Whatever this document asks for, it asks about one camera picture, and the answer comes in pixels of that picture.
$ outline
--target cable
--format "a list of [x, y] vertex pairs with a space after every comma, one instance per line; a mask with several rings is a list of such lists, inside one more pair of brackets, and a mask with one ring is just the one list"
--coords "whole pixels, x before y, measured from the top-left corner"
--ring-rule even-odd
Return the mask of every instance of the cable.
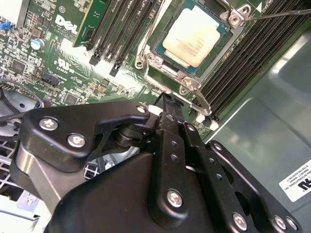
[[23, 90], [29, 92], [30, 94], [32, 94], [32, 95], [35, 97], [35, 99], [36, 99], [37, 101], [39, 101], [39, 103], [40, 103], [41, 105], [43, 104], [43, 106], [44, 106], [43, 100], [42, 100], [39, 96], [37, 96], [37, 95], [35, 94], [35, 92], [31, 91], [29, 88], [27, 88], [27, 87], [21, 85], [20, 83], [14, 81], [14, 80], [10, 80], [10, 79], [0, 79], [0, 83], [13, 83], [13, 84], [15, 84], [16, 86], [19, 86], [21, 89], [23, 89]]
[[281, 12], [277, 14], [272, 15], [266, 15], [266, 16], [259, 16], [256, 18], [247, 18], [245, 21], [254, 21], [254, 20], [260, 20], [260, 19], [266, 19], [266, 18], [274, 18], [274, 17], [280, 17], [280, 16], [303, 16], [311, 14], [311, 9], [307, 10], [299, 10], [299, 11], [287, 11], [287, 12]]
[[8, 115], [8, 116], [0, 116], [0, 122], [4, 122], [7, 120], [13, 120], [13, 119], [17, 119], [17, 118], [22, 118], [26, 113], [27, 112], [12, 114], [12, 115]]
[[[35, 94], [35, 92], [31, 91], [29, 88], [23, 86], [22, 84], [14, 81], [14, 80], [10, 80], [10, 79], [0, 79], [0, 83], [13, 83], [14, 85], [20, 87], [21, 89], [27, 91], [28, 93], [32, 94], [33, 97], [38, 100], [39, 102], [39, 106], [37, 108], [43, 108], [44, 107], [44, 102], [43, 100]], [[0, 91], [0, 95], [2, 97], [3, 103], [8, 107], [8, 109], [10, 109], [10, 111], [12, 111], [12, 109], [16, 109], [10, 102], [9, 100], [6, 98], [6, 96], [4, 95], [2, 89]], [[8, 120], [13, 120], [13, 119], [17, 119], [17, 118], [22, 118], [27, 112], [23, 112], [23, 113], [17, 113], [16, 111], [12, 111], [15, 114], [12, 115], [8, 115], [8, 116], [1, 116], [0, 117], [0, 122], [4, 122], [4, 121], [8, 121]], [[17, 136], [3, 136], [0, 135], [0, 141], [7, 141], [7, 142], [12, 142], [12, 141], [17, 141]]]

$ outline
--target electrolytic capacitor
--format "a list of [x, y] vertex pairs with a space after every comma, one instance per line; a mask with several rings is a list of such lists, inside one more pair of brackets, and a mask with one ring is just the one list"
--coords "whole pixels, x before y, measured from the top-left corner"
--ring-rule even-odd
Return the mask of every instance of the electrolytic capacitor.
[[45, 43], [42, 39], [35, 39], [35, 40], [32, 40], [31, 43], [30, 43], [30, 46], [31, 48], [33, 48], [34, 50], [41, 50], [44, 48], [45, 46]]

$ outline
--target silver screw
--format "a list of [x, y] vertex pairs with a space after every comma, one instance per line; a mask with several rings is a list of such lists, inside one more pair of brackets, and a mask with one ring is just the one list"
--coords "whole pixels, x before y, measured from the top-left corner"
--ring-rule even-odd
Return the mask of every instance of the silver screw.
[[288, 222], [288, 224], [295, 230], [298, 230], [298, 227], [296, 226], [295, 222], [293, 220], [291, 220], [289, 217], [286, 217], [286, 220]]
[[276, 221], [277, 225], [281, 229], [286, 230], [286, 225], [285, 225], [285, 222], [283, 221], [283, 219], [281, 219], [279, 216], [275, 216], [274, 220]]
[[222, 147], [218, 143], [214, 143], [214, 146], [217, 150], [222, 150]]
[[195, 131], [195, 128], [194, 128], [192, 125], [188, 124], [187, 127], [188, 127], [188, 129], [190, 129], [191, 131]]
[[72, 147], [77, 147], [77, 148], [80, 148], [86, 144], [85, 139], [79, 134], [69, 135], [67, 141], [69, 145], [71, 145]]
[[181, 196], [174, 190], [169, 190], [166, 197], [173, 207], [179, 208], [183, 204]]
[[180, 93], [181, 93], [182, 95], [186, 94], [186, 92], [187, 92], [187, 91], [186, 91], [186, 89], [184, 89], [184, 88], [180, 90]]
[[49, 131], [56, 130], [58, 127], [57, 122], [55, 120], [49, 119], [49, 118], [44, 118], [44, 119], [40, 120], [39, 125], [42, 129], [49, 130]]
[[146, 112], [146, 109], [144, 109], [143, 107], [141, 106], [137, 106], [137, 110], [141, 113], [145, 113]]
[[232, 25], [232, 26], [235, 26], [235, 25], [238, 25], [240, 22], [240, 18], [237, 17], [237, 16], [231, 16], [229, 18], [229, 23]]
[[247, 230], [247, 224], [245, 222], [245, 219], [238, 213], [234, 213], [232, 215], [234, 223], [240, 228], [242, 231]]

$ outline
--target white label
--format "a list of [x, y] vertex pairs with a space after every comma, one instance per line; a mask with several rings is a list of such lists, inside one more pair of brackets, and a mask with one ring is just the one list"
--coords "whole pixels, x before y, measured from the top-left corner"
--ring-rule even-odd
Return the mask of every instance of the white label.
[[282, 180], [279, 185], [292, 202], [311, 192], [311, 160]]

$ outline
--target electronic component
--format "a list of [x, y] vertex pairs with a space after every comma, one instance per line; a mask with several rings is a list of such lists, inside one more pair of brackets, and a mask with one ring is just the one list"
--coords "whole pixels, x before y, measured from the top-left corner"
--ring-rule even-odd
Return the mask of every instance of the electronic component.
[[0, 0], [0, 16], [6, 18], [16, 27], [23, 26], [30, 0]]
[[0, 30], [10, 30], [11, 28], [11, 22], [0, 23]]
[[23, 74], [25, 70], [25, 65], [22, 62], [13, 60], [11, 69], [17, 74]]
[[198, 67], [220, 38], [218, 26], [198, 6], [184, 9], [163, 41], [164, 55], [185, 68]]
[[31, 48], [33, 48], [34, 50], [41, 50], [44, 48], [44, 41], [42, 39], [35, 39], [32, 40], [30, 43]]
[[43, 17], [43, 16], [39, 16], [39, 17], [38, 17], [37, 23], [40, 24], [40, 25], [42, 25], [43, 22], [44, 22], [44, 17]]
[[102, 79], [102, 84], [103, 84], [104, 86], [108, 86], [108, 85], [109, 85], [109, 80], [107, 80], [107, 79]]
[[52, 87], [56, 87], [56, 86], [58, 86], [60, 84], [60, 80], [57, 77], [55, 77], [55, 76], [53, 76], [51, 74], [47, 74], [47, 73], [44, 73], [42, 75], [41, 80], [44, 83], [46, 83], [48, 85], [51, 85]]
[[42, 26], [45, 28], [49, 28], [51, 21], [47, 18], [44, 19]]
[[99, 86], [97, 90], [98, 90], [98, 93], [103, 94], [106, 91], [106, 88], [104, 88], [103, 86]]
[[75, 105], [78, 101], [78, 98], [73, 96], [72, 94], [69, 94], [66, 96], [66, 99], [65, 99], [65, 103], [68, 104], [68, 105]]
[[42, 31], [40, 29], [38, 29], [38, 28], [34, 28], [33, 31], [32, 31], [32, 35], [34, 37], [40, 38], [41, 34], [42, 34]]

